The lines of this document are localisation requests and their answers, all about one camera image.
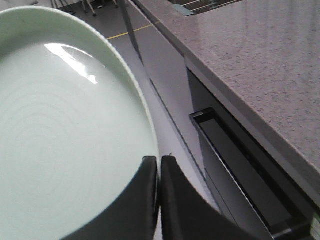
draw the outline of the countertop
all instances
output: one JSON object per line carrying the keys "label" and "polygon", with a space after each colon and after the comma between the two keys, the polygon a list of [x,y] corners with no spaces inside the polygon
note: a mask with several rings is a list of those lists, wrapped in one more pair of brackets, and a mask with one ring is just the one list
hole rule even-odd
{"label": "countertop", "polygon": [[320,1],[243,0],[192,16],[133,1],[320,206]]}

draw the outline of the black object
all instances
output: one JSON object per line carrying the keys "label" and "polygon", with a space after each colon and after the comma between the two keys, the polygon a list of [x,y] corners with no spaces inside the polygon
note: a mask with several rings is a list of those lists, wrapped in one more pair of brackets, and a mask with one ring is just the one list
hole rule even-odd
{"label": "black object", "polygon": [[63,240],[152,240],[159,213],[157,184],[156,157],[145,156],[122,194],[94,220]]}
{"label": "black object", "polygon": [[161,219],[163,240],[256,240],[197,193],[173,156],[161,163]]}

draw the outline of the floor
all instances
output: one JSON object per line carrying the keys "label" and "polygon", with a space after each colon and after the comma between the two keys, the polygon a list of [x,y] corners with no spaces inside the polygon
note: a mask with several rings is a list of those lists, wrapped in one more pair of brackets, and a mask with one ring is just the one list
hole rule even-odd
{"label": "floor", "polygon": [[[100,9],[98,9],[93,3],[97,14],[97,16],[94,17],[89,8],[88,13],[84,13],[81,3],[75,3],[71,6],[75,11],[75,17],[88,23],[106,39],[109,39],[110,43],[120,53],[137,79],[153,117],[158,137],[160,155],[164,156],[172,154],[175,156],[184,174],[190,180],[195,189],[197,189],[199,194],[201,194],[201,196],[211,206],[218,209],[203,177],[184,145],[184,142],[176,130],[170,116],[162,105],[159,96],[144,70],[144,66],[140,61],[138,54],[131,44],[121,10],[119,8],[115,8],[112,1],[107,1],[106,5]],[[162,239],[161,221],[158,221],[154,240]]]}

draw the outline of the black handle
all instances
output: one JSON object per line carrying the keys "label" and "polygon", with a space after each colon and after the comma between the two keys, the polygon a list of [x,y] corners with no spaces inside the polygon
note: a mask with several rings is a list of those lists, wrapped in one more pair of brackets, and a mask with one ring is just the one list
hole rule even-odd
{"label": "black handle", "polygon": [[[300,239],[310,235],[311,223],[302,214],[299,208],[291,200],[291,198],[283,191],[279,184],[273,179],[273,177],[267,172],[267,170],[261,165],[261,163],[256,159],[256,157],[248,151],[246,147],[243,146],[242,141],[237,137],[237,135],[232,131],[232,129],[224,122],[224,120],[216,113],[212,108],[206,108],[204,110],[195,112],[190,115],[191,121],[195,128],[200,134],[206,139],[213,152],[216,154],[217,158],[220,160],[221,164],[228,172],[232,180],[235,182],[237,187],[240,189],[248,203],[251,205],[252,209],[256,212],[258,217],[261,219],[267,230],[270,232],[271,236],[275,240],[294,240]],[[246,156],[247,161],[257,172],[260,178],[265,182],[273,194],[278,198],[284,208],[291,215],[290,219],[280,222],[275,225],[270,225],[262,212],[259,210],[255,202],[252,200],[246,189],[243,187],[241,182],[238,180],[237,176],[233,173],[232,169],[229,167],[228,163],[221,156],[214,143],[205,133],[204,129],[201,127],[201,123],[215,120],[217,124],[221,127],[223,132],[232,140],[232,142],[237,146],[237,148]]]}

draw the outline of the ceramic plate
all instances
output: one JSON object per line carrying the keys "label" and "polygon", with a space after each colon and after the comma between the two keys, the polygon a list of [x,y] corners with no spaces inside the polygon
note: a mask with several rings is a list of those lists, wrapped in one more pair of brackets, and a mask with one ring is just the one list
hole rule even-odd
{"label": "ceramic plate", "polygon": [[13,8],[0,33],[0,239],[60,239],[158,156],[153,123],[123,59],[77,18]]}

